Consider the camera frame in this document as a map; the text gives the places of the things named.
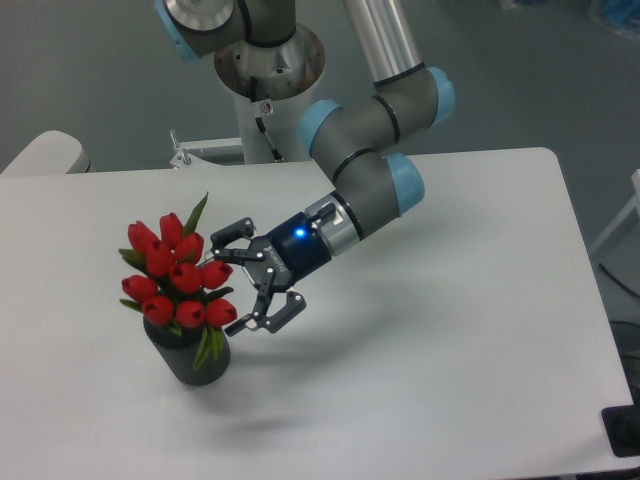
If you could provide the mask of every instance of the vase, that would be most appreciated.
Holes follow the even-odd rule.
[[[198,369],[193,369],[193,362],[198,353],[202,330],[200,328],[183,328],[182,336],[153,325],[146,318],[143,319],[144,331],[156,347],[173,374],[178,380],[187,385],[208,385],[222,376],[229,366],[231,352],[226,335],[223,335],[222,352],[216,361],[208,358]]]

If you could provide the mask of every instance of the white table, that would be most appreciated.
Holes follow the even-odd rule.
[[[118,304],[126,227],[245,215],[264,233],[331,190],[311,164],[0,179],[0,478],[502,479],[635,467],[630,404],[555,156],[415,157],[426,201],[298,285],[214,385],[171,375]],[[253,290],[234,274],[233,301]]]

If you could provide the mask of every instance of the red tulip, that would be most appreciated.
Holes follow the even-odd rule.
[[[193,300],[182,302],[178,305],[176,320],[183,327],[199,327],[204,322],[204,305]]]
[[[149,227],[141,221],[129,225],[128,234],[133,249],[142,253],[147,253],[147,248],[158,240],[156,234],[149,230]]]
[[[152,278],[133,275],[122,281],[122,290],[136,302],[142,303],[158,293],[158,284]]]
[[[222,328],[238,318],[236,307],[224,298],[214,300],[207,305],[207,322],[213,327]]]
[[[182,231],[184,227],[182,222],[175,213],[170,213],[160,218],[160,234],[162,241],[174,249],[182,240]]]
[[[171,283],[183,293],[195,293],[202,286],[200,269],[190,263],[178,263],[171,267],[169,278]]]
[[[216,260],[202,267],[202,285],[209,290],[222,286],[233,273],[230,265]]]
[[[154,325],[166,325],[173,318],[173,302],[164,295],[156,295],[142,304],[142,313]]]
[[[187,258],[191,252],[193,252],[193,256],[189,259],[189,263],[196,264],[200,261],[200,257],[202,256],[202,248],[204,247],[204,238],[198,233],[192,233],[184,237],[180,243],[176,246],[176,250],[174,252],[176,260],[178,262],[183,262],[185,258]]]
[[[169,246],[156,240],[147,250],[147,272],[154,277],[166,277],[175,264],[175,259]]]

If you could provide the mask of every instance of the cable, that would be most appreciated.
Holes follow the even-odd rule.
[[[627,325],[629,327],[640,328],[640,323],[627,322],[625,320],[611,320],[609,323],[611,325]]]
[[[603,264],[599,263],[598,264],[598,268],[600,268],[600,270],[602,270],[602,273],[604,273],[607,277],[609,277],[611,279],[611,281],[613,281],[613,283],[615,283],[616,285],[618,285],[621,289],[623,289],[625,292],[627,292],[629,295],[631,295],[633,298],[637,298],[638,300],[640,300],[640,294],[634,292],[633,290],[631,290],[629,287],[627,287],[624,283],[622,283],[620,280],[618,280],[613,273],[611,273],[607,267],[605,267]]]

